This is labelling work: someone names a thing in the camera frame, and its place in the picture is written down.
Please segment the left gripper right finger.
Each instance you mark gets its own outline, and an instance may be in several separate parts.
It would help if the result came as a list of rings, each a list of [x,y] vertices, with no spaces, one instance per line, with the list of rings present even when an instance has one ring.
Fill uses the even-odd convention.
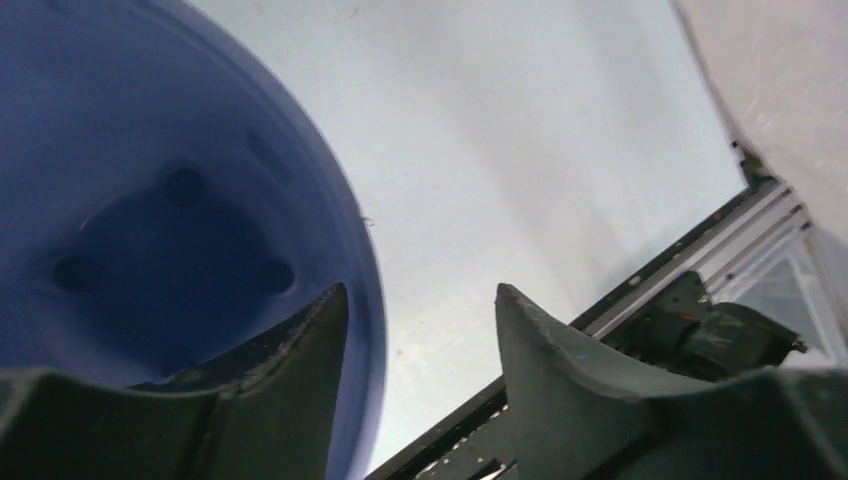
[[[843,479],[847,373],[766,368],[718,383],[628,357],[510,284],[495,300],[521,479]]]

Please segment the blue plastic trash bin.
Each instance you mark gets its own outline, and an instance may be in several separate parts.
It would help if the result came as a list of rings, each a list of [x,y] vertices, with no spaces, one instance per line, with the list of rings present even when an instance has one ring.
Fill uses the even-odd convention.
[[[330,287],[348,331],[321,479],[361,479],[382,403],[377,262],[283,85],[184,1],[1,5],[1,374],[179,379]]]

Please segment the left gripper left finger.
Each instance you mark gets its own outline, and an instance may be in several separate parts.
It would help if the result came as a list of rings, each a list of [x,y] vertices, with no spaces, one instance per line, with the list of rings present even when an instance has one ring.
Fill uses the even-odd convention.
[[[186,372],[109,389],[49,369],[1,374],[5,479],[321,479],[348,331],[336,284]]]

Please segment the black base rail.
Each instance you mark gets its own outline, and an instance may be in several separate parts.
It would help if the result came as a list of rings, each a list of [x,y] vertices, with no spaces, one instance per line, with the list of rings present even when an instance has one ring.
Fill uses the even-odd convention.
[[[745,192],[573,321],[578,330],[654,366],[724,378],[777,366],[820,346],[830,305],[811,223],[798,196],[742,160]]]

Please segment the translucent yellowish trash bag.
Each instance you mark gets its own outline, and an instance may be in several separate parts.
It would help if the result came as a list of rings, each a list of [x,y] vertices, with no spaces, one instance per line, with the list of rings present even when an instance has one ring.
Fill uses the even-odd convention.
[[[847,4],[681,1],[724,108],[813,216],[847,238]]]

